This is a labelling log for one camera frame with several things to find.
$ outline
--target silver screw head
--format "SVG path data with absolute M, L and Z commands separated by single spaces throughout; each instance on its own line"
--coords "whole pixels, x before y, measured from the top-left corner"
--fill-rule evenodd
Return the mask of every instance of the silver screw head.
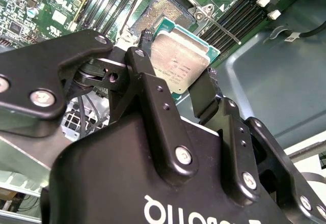
M 140 49 L 137 49 L 137 50 L 135 51 L 135 53 L 137 53 L 140 57 L 145 57 L 144 52 L 143 52 L 142 50 L 140 50 Z
M 309 200 L 305 196 L 300 196 L 300 201 L 307 210 L 312 210 Z
M 203 14 L 202 13 L 197 13 L 196 16 L 195 16 L 195 18 L 197 20 L 201 20 L 203 18 Z
M 261 127 L 261 123 L 259 121 L 255 120 L 255 124 L 256 126 Z
M 242 174 L 242 178 L 248 188 L 250 188 L 252 190 L 255 190 L 257 188 L 257 183 L 256 183 L 254 177 L 250 173 L 244 172 Z
M 32 92 L 30 99 L 36 106 L 49 107 L 53 105 L 56 101 L 54 95 L 45 90 L 37 90 Z
M 107 41 L 106 41 L 105 37 L 103 37 L 103 36 L 97 36 L 97 37 L 95 37 L 95 40 L 100 43 L 107 44 Z
M 175 155 L 181 164 L 190 164 L 192 161 L 191 154 L 184 147 L 177 147 L 175 149 Z
M 319 211 L 319 213 L 321 214 L 321 216 L 326 219 L 326 211 L 324 210 L 324 208 L 321 207 L 320 205 L 317 205 L 317 210 Z
M 0 77 L 0 93 L 5 92 L 6 90 L 8 90 L 8 88 L 9 82 L 6 79 Z
M 235 103 L 232 100 L 229 100 L 229 103 L 232 107 L 235 107 Z

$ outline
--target motherboard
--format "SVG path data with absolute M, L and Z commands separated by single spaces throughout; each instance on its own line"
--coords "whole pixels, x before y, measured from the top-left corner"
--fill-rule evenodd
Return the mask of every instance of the motherboard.
M 83 29 L 134 46 L 167 18 L 219 51 L 217 65 L 295 0 L 0 0 L 0 42 L 25 46 Z

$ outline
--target capacitor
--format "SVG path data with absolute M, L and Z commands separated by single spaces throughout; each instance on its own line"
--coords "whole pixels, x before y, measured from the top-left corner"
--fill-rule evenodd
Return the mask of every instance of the capacitor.
M 33 19 L 39 15 L 39 11 L 37 8 L 27 8 L 26 14 L 29 18 Z

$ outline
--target ram slot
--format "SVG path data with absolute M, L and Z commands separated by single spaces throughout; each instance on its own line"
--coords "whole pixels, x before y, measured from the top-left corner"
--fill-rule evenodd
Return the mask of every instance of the ram slot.
M 258 15 L 249 25 L 244 26 L 237 32 L 239 39 L 241 40 L 243 37 L 245 37 L 249 32 L 251 32 L 258 24 L 260 24 L 265 19 L 265 14 Z M 225 53 L 235 44 L 236 43 L 232 39 L 230 39 L 227 43 L 223 44 L 223 46 L 220 47 L 221 53 Z
M 121 0 L 119 2 L 117 8 L 115 9 L 115 11 L 111 15 L 110 19 L 107 21 L 107 23 L 105 24 L 103 30 L 101 31 L 102 33 L 106 34 L 111 29 L 112 25 L 117 20 L 117 18 L 121 14 L 121 12 L 126 8 L 128 2 L 130 2 L 130 0 Z
M 237 8 L 241 6 L 245 1 L 248 0 L 238 0 L 219 20 L 219 24 L 224 24 L 224 21 L 229 17 L 232 17 L 235 12 L 237 12 Z M 206 40 L 207 37 L 211 36 L 213 32 L 219 30 L 219 28 L 215 25 L 212 25 L 200 38 Z
M 232 21 L 229 21 L 224 28 L 226 28 L 228 31 L 231 31 L 232 27 L 238 22 L 241 21 L 246 15 L 249 15 L 251 11 L 254 10 L 254 7 L 250 4 L 246 5 L 243 9 L 241 9 L 241 12 L 238 13 L 238 15 L 234 15 L 234 18 Z M 224 36 L 225 33 L 222 31 L 216 32 L 214 36 L 211 37 L 211 39 L 207 40 L 209 44 L 215 43 L 217 40 L 219 40 L 222 36 Z
M 232 33 L 234 35 L 237 35 L 240 30 L 242 30 L 245 26 L 250 24 L 252 21 L 256 19 L 256 17 L 264 14 L 264 11 L 261 9 L 258 9 L 258 11 L 252 11 L 248 16 L 245 17 L 245 19 L 242 19 L 240 22 L 238 22 L 233 28 L 232 28 Z M 226 42 L 229 41 L 228 36 L 224 36 L 223 38 L 220 39 L 220 41 L 217 41 L 213 44 L 213 46 L 218 46 L 218 49 L 222 48 Z
M 87 19 L 84 21 L 84 27 L 88 28 L 91 22 L 94 20 L 94 17 L 98 13 L 99 9 L 102 7 L 105 0 L 98 0 L 94 7 L 91 9 L 90 13 L 87 16 Z
M 79 12 L 76 14 L 74 22 L 82 21 L 82 19 L 85 17 L 85 14 L 92 2 L 93 2 L 93 0 L 85 0 L 85 3 L 82 4 L 81 8 L 79 9 Z
M 239 39 L 241 40 L 244 38 L 249 32 L 251 32 L 258 24 L 260 24 L 262 21 L 266 19 L 266 16 L 261 16 L 260 18 L 256 19 L 254 22 L 252 22 L 247 28 L 245 29 L 245 32 L 239 32 Z M 236 43 L 231 39 L 229 44 L 225 45 L 221 49 L 221 53 L 225 53 L 228 50 L 230 50 Z
M 94 23 L 94 25 L 92 27 L 94 27 L 95 29 L 101 28 L 101 26 L 103 25 L 103 22 L 105 21 L 107 15 L 109 14 L 111 8 L 116 3 L 116 1 L 117 0 L 109 0 L 108 1 L 108 3 L 106 4 L 105 9 L 101 12 L 100 16 L 95 21 L 95 23 Z

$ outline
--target black mechanical arm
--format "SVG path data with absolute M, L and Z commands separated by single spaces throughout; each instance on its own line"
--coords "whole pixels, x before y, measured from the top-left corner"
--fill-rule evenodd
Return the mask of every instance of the black mechanical arm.
M 110 124 L 58 154 L 42 222 L 326 223 L 322 201 L 213 69 L 189 89 L 201 125 L 180 117 L 148 35 L 127 52 L 86 30 L 0 54 L 0 130 L 26 144 L 52 138 L 67 99 L 108 89 Z

